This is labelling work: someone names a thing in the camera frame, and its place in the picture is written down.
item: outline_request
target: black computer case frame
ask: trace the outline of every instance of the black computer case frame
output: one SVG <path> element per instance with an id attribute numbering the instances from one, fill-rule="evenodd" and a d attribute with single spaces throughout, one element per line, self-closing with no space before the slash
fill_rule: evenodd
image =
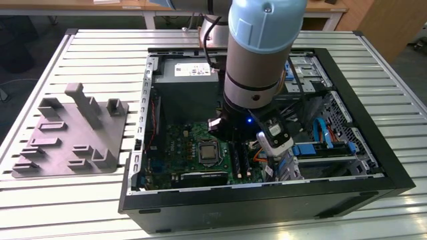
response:
<path id="1" fill-rule="evenodd" d="M 182 49 L 164 51 L 180 52 Z M 380 164 L 384 177 L 126 195 L 128 160 L 118 212 L 126 214 L 148 233 L 339 217 L 375 200 L 396 196 L 415 187 L 328 51 L 323 48 L 292 48 L 292 52 L 301 51 L 312 51 L 319 59 L 349 112 L 352 124 L 359 129 Z"/>

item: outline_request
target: blue clip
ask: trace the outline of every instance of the blue clip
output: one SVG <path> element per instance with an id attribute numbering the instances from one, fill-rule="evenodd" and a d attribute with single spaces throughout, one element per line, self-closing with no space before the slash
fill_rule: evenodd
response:
<path id="1" fill-rule="evenodd" d="M 297 146 L 293 146 L 293 147 L 292 147 L 292 152 L 293 152 L 293 156 L 300 155 L 300 149 L 299 149 Z"/>
<path id="2" fill-rule="evenodd" d="M 348 145 L 351 154 L 355 154 L 355 153 L 357 152 L 355 143 L 353 143 L 352 141 L 349 141 L 349 142 L 347 143 L 347 145 Z"/>
<path id="3" fill-rule="evenodd" d="M 288 61 L 285 61 L 284 70 L 285 70 L 284 80 L 293 81 L 295 77 L 293 77 L 293 72 L 292 72 L 291 65 L 289 65 Z"/>
<path id="4" fill-rule="evenodd" d="M 331 141 L 329 131 L 328 131 L 328 129 L 327 129 L 327 123 L 325 123 L 325 121 L 324 121 L 324 119 L 323 119 L 321 117 L 316 117 L 316 118 L 313 119 L 313 123 L 312 123 L 312 135 L 313 135 L 313 140 L 315 140 L 316 142 L 320 141 L 317 123 L 319 123 L 320 128 L 321 128 L 321 134 L 323 134 L 323 138 L 324 138 L 324 141 L 325 141 L 325 144 L 327 144 L 327 148 L 328 148 L 328 149 L 332 149 L 332 148 L 333 148 L 333 145 L 332 145 L 332 141 Z"/>
<path id="5" fill-rule="evenodd" d="M 297 144 L 297 148 L 299 148 L 300 155 L 315 155 L 316 154 L 315 146 L 309 143 Z"/>

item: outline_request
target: black cable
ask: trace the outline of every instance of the black cable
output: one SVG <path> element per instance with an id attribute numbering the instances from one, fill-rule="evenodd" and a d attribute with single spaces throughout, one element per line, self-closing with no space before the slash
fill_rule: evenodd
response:
<path id="1" fill-rule="evenodd" d="M 216 69 L 216 64 L 212 63 L 209 55 L 208 55 L 208 50 L 207 50 L 207 42 L 208 42 L 208 35 L 211 34 L 211 31 L 215 27 L 215 25 L 219 23 L 221 17 L 219 16 L 215 20 L 215 22 L 212 23 L 212 25 L 208 27 L 205 33 L 204 33 L 204 38 L 203 38 L 203 50 L 204 50 L 204 56 L 205 56 L 205 61 L 208 63 L 208 66 L 213 69 Z"/>
<path id="2" fill-rule="evenodd" d="M 201 13 L 199 13 L 199 16 L 197 16 L 197 21 L 195 22 L 195 28 L 199 27 L 200 17 L 203 17 L 203 14 L 201 14 Z"/>
<path id="3" fill-rule="evenodd" d="M 329 91 L 333 91 L 335 89 L 331 88 L 331 87 L 327 87 L 325 89 L 317 91 L 317 92 L 312 92 L 312 93 L 308 93 L 308 94 L 304 94 L 304 98 L 305 100 L 309 100 L 312 98 L 316 98 L 316 97 L 323 97 L 324 95 L 327 95 L 329 93 Z M 292 102 L 292 104 L 289 106 L 287 106 L 281 111 L 280 111 L 280 115 L 283 117 L 285 116 L 291 116 L 295 114 L 295 106 L 297 104 L 300 104 L 303 102 L 303 98 L 299 98 L 295 102 Z"/>
<path id="4" fill-rule="evenodd" d="M 291 69 L 291 71 L 292 71 L 292 73 L 293 73 L 293 78 L 295 78 L 296 85 L 297 85 L 297 89 L 299 89 L 299 92 L 300 92 L 300 100 L 301 100 L 301 121 L 304 122 L 304 113 L 305 113 L 305 104 L 307 104 L 305 93 L 304 93 L 303 84 L 301 84 L 299 75 L 297 75 L 297 73 L 296 73 L 296 71 L 295 71 L 295 67 L 293 67 L 292 60 L 291 60 L 289 57 L 287 58 L 287 61 L 288 61 L 288 64 L 289 64 L 289 69 Z"/>

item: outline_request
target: white table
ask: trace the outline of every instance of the white table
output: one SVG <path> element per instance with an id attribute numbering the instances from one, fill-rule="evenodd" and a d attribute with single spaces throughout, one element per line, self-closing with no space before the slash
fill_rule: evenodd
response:
<path id="1" fill-rule="evenodd" d="M 65 35 L 0 147 L 0 239 L 93 240 L 148 237 L 117 213 L 124 168 L 102 176 L 14 180 L 10 169 L 38 121 L 42 97 L 61 102 L 66 83 L 86 96 L 130 101 L 122 153 L 133 147 L 148 47 L 197 47 L 196 31 L 80 30 Z M 301 32 L 295 47 L 328 48 L 416 188 L 340 218 L 169 233 L 164 239 L 377 239 L 427 234 L 427 109 L 364 37 Z"/>

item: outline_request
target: floor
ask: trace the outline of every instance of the floor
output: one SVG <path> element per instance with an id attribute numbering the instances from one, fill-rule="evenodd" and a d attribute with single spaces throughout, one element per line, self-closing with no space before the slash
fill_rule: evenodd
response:
<path id="1" fill-rule="evenodd" d="M 34 58 L 34 66 L 20 74 L 10 74 L 0 68 L 0 87 L 10 97 L 6 103 L 0 102 L 0 143 L 8 134 L 66 29 L 145 29 L 144 20 L 138 16 L 113 17 L 113 21 L 110 18 L 110 16 L 60 16 L 57 17 L 58 24 L 50 25 L 45 16 L 30 17 L 38 33 L 38 40 L 26 44 Z M 188 26 L 188 20 L 189 18 L 185 16 L 180 16 L 177 19 L 154 18 L 158 29 L 181 29 L 181 27 Z M 427 55 L 415 52 L 412 47 L 408 46 L 391 66 L 427 105 L 427 83 L 424 83 L 427 81 Z M 17 79 L 32 80 L 21 80 L 1 85 L 9 80 Z"/>

